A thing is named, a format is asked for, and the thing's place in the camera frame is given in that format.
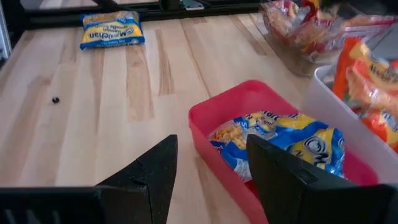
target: small black object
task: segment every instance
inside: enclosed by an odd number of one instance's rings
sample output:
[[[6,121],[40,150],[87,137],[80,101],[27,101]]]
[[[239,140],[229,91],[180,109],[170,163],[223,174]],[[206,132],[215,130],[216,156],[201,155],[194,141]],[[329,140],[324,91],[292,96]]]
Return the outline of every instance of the small black object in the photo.
[[[51,101],[53,104],[57,104],[60,102],[60,99],[58,97],[53,97]]]
[[[398,185],[358,186],[252,134],[247,150],[269,224],[398,223]]]
[[[94,187],[0,188],[0,223],[166,224],[177,136]]]

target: black bolt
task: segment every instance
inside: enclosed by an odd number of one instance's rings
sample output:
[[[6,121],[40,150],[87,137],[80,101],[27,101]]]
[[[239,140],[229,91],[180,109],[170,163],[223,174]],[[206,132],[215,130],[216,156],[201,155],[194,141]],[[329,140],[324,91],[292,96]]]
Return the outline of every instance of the black bolt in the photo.
[[[57,104],[60,102],[60,99],[58,97],[53,97],[51,101],[53,104]]]

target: orange snack bag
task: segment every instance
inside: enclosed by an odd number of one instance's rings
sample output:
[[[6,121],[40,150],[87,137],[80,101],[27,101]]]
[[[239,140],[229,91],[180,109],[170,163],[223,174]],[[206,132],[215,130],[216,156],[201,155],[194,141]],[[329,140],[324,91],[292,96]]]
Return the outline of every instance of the orange snack bag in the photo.
[[[398,152],[398,123],[395,117],[385,110],[368,110],[361,120],[375,135]]]
[[[374,58],[359,38],[346,39],[333,92],[393,148],[398,145],[398,62]]]

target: ramen noodle package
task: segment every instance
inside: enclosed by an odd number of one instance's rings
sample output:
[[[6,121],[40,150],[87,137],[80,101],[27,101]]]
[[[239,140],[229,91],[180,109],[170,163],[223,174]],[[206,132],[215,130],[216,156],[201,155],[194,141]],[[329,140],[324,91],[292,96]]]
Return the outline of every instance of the ramen noodle package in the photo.
[[[82,15],[83,38],[80,48],[117,47],[145,42],[139,15],[119,11],[105,14]]]
[[[343,175],[343,133],[303,114],[278,120],[276,135],[270,143],[340,177]]]
[[[339,130],[303,114],[279,116],[259,111],[228,121],[209,135],[212,145],[245,182],[251,180],[248,134],[256,134],[321,169],[343,176],[343,136]]]
[[[375,58],[362,40],[349,38],[339,57],[333,92],[374,134],[397,150],[396,61]]]

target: black metal frame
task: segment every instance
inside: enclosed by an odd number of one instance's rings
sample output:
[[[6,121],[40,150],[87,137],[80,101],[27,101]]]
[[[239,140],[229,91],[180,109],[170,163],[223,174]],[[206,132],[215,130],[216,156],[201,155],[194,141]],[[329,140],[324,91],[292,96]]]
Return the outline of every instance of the black metal frame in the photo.
[[[159,2],[137,4],[117,4],[113,0],[93,0],[97,6],[31,10],[24,9],[18,0],[1,1],[11,31],[81,26],[80,14],[89,13],[136,11],[140,13],[141,21],[156,21],[251,13],[258,11],[259,4],[259,0],[197,0],[203,4],[204,8],[187,10],[180,0],[159,0]]]

